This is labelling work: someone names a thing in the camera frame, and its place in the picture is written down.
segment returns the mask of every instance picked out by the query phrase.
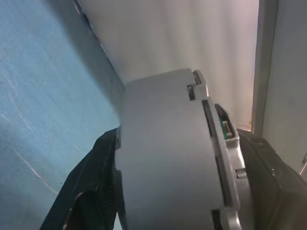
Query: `white ceiling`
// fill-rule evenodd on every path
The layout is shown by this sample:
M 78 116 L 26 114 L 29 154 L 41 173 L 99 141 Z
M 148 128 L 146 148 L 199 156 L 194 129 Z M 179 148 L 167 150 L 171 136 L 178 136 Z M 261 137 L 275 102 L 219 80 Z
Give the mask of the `white ceiling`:
M 250 126 L 259 0 L 80 0 L 123 83 L 200 69 L 215 101 Z

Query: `gray plastic housing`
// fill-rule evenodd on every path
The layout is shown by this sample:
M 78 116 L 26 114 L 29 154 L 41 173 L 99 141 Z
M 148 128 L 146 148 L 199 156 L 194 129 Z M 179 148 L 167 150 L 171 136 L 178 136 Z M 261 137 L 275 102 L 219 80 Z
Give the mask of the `gray plastic housing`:
M 129 230 L 253 229 L 239 136 L 225 140 L 199 71 L 126 86 L 115 167 Z

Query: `black plastic part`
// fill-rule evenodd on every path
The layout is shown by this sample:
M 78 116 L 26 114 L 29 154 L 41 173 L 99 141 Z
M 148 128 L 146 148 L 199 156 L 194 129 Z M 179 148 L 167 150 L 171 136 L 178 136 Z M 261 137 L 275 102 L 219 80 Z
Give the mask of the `black plastic part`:
M 41 230 L 111 230 L 116 217 L 113 187 L 116 129 L 102 135 L 72 170 Z
M 263 138 L 239 130 L 256 230 L 307 229 L 307 184 Z

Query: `blue wall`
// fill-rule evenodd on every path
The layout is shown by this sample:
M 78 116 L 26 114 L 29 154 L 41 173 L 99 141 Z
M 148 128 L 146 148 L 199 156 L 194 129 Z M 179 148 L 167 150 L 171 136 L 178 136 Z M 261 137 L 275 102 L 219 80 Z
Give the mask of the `blue wall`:
M 123 91 L 70 0 L 0 1 L 0 229 L 40 227 Z

